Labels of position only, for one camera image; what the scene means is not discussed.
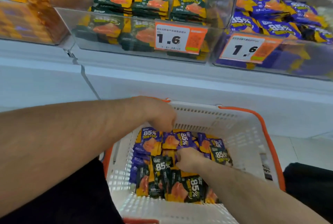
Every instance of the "orange price tag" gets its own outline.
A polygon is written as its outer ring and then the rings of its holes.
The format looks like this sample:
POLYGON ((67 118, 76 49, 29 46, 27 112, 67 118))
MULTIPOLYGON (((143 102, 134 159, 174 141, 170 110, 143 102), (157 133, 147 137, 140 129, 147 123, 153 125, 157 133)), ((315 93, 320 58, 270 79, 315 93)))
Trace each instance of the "orange price tag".
POLYGON ((220 59, 233 59, 260 64, 282 41, 283 39, 279 38, 236 33, 229 38, 220 55, 220 59))
POLYGON ((199 54, 208 31, 203 27, 192 27, 167 22, 155 22, 155 49, 199 54))

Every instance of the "person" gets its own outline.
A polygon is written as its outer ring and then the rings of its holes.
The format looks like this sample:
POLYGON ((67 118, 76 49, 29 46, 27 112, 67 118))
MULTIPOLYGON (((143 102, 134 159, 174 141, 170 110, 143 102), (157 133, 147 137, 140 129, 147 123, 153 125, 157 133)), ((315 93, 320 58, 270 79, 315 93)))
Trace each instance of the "person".
MULTIPOLYGON (((142 96, 0 113, 0 223, 123 223, 95 157, 146 121, 171 131, 176 116, 167 103, 142 96)), ((251 174, 193 148, 177 155, 177 166, 202 176, 240 224, 327 223, 251 174)))

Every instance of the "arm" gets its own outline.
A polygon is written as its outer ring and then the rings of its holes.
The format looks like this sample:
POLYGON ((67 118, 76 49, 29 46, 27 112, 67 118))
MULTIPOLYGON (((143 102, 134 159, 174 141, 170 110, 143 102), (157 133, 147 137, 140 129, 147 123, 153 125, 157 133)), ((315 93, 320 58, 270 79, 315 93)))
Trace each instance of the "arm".
POLYGON ((181 170, 202 176, 240 224, 328 224, 320 215, 275 185, 215 163, 193 148, 179 150, 177 157, 180 162, 176 165, 181 170))
POLYGON ((0 113, 0 217, 70 176, 148 121, 171 131, 176 112, 136 97, 0 113))

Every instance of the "basket handle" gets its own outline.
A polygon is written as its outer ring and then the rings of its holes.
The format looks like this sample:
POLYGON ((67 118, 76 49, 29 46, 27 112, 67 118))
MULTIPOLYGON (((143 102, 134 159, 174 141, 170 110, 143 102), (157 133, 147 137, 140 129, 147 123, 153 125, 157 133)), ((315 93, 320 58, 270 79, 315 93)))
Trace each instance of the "basket handle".
POLYGON ((230 109, 230 110, 238 110, 238 111, 242 111, 242 112, 247 112, 247 113, 251 113, 253 115, 255 115, 258 120, 260 121, 261 127, 262 127, 262 131, 264 132, 264 136, 266 138, 268 147, 269 147, 269 151, 271 152, 272 158, 273 158, 273 162, 274 162, 274 166, 275 166, 275 170, 277 173, 277 179, 279 182, 279 186, 280 189, 282 191, 286 191, 286 184, 284 181, 284 176, 283 176, 283 172, 282 172, 282 168, 280 165, 280 161, 279 158, 277 156, 274 144, 268 134, 267 128, 266 128, 266 124, 264 119, 262 118, 262 116, 260 114, 258 114, 256 111, 250 110, 250 109, 246 109, 246 108, 238 108, 238 107, 223 107, 223 106, 218 106, 219 109, 230 109))

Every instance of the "person's right arm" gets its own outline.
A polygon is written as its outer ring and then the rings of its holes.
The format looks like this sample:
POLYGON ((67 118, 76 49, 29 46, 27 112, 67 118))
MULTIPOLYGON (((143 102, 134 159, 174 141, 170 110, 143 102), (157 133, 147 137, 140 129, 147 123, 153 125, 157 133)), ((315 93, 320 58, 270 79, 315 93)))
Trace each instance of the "person's right arm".
POLYGON ((202 176, 240 224, 329 224, 275 185, 203 157, 193 148, 177 151, 176 166, 202 176))

